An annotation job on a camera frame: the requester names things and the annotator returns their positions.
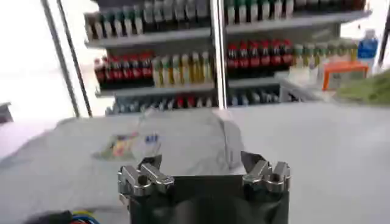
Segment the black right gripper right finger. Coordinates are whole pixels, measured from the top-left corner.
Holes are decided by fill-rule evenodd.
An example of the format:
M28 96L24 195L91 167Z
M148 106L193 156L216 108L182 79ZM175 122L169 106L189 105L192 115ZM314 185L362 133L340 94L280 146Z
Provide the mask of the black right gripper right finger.
M260 154L241 151L241 162L246 170L243 185L253 191L260 189L272 193L284 193L290 189L291 169L287 162L278 161L275 167Z

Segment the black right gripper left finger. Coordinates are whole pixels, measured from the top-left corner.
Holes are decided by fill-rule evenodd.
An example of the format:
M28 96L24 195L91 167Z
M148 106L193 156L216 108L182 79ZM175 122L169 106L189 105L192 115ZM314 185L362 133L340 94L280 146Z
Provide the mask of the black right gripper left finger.
M162 155L147 156L136 166L121 166L118 192L124 196L146 197L154 191L162 194L174 187L175 179L160 171Z

